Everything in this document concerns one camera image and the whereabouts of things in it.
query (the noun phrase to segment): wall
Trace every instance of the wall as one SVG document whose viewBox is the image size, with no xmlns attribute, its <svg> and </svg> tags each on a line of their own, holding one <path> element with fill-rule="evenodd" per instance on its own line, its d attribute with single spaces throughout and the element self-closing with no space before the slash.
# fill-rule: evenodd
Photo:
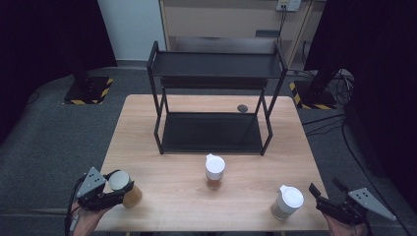
<svg viewBox="0 0 417 236">
<path fill-rule="evenodd" d="M 147 61 L 155 40 L 165 49 L 157 0 L 98 0 L 118 61 Z"/>
</svg>

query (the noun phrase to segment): black metal shelf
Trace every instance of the black metal shelf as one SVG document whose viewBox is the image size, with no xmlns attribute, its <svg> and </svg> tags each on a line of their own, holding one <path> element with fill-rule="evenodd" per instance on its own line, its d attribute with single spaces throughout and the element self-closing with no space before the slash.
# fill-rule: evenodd
<svg viewBox="0 0 417 236">
<path fill-rule="evenodd" d="M 273 53 L 200 53 L 160 51 L 153 44 L 147 69 L 156 108 L 154 135 L 161 154 L 165 152 L 257 152 L 263 155 L 272 138 L 269 116 L 287 72 L 277 44 Z M 160 78 L 158 100 L 154 77 Z M 269 79 L 279 80 L 267 106 Z M 255 89 L 260 99 L 254 113 L 171 112 L 167 89 Z M 162 140 L 158 130 L 165 106 Z M 258 112 L 263 109 L 268 137 L 263 142 Z"/>
</svg>

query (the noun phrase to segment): power outlet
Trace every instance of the power outlet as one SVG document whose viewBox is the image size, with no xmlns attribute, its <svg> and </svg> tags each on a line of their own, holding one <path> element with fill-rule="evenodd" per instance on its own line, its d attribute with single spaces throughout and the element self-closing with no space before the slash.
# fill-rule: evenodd
<svg viewBox="0 0 417 236">
<path fill-rule="evenodd" d="M 300 9 L 301 0 L 278 0 L 276 4 L 276 11 L 296 12 Z"/>
</svg>

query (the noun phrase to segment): yellow black hazard tape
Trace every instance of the yellow black hazard tape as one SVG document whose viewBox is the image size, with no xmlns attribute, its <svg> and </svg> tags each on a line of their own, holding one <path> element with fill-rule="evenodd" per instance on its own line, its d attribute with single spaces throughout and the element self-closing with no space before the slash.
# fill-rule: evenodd
<svg viewBox="0 0 417 236">
<path fill-rule="evenodd" d="M 98 100 L 85 100 L 85 99 L 71 99 L 71 100 L 65 100 L 64 104 L 76 104 L 76 105 L 85 105 L 85 104 L 100 104 L 105 97 L 108 94 L 108 91 L 110 90 L 110 86 L 113 83 L 113 79 L 108 79 L 107 84 L 101 93 L 101 97 Z"/>
<path fill-rule="evenodd" d="M 301 100 L 301 97 L 298 93 L 297 88 L 295 87 L 294 83 L 290 83 L 289 87 L 291 88 L 292 95 L 294 96 L 294 102 L 297 105 L 298 108 L 304 108 L 304 109 L 322 109 L 322 110 L 331 110 L 336 109 L 335 105 L 332 104 L 304 104 Z"/>
</svg>

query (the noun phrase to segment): wooden table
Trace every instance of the wooden table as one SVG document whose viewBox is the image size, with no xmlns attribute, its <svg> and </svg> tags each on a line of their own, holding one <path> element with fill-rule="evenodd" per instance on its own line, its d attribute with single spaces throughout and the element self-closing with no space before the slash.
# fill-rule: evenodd
<svg viewBox="0 0 417 236">
<path fill-rule="evenodd" d="M 178 111 L 237 112 L 239 104 L 253 110 L 258 99 L 170 95 L 169 105 Z M 114 207 L 101 219 L 97 231 L 328 229 L 308 188 L 313 182 L 324 195 L 326 190 L 290 97 L 276 101 L 270 117 L 274 136 L 264 156 L 214 153 L 226 162 L 222 186 L 217 191 L 206 187 L 207 153 L 159 154 L 153 136 L 155 119 L 151 95 L 127 97 L 101 173 L 127 171 L 142 190 L 143 198 L 130 209 Z M 261 132 L 266 133 L 263 120 L 260 118 Z M 300 189 L 305 202 L 286 221 L 279 221 L 272 216 L 270 206 L 283 184 Z"/>
</svg>

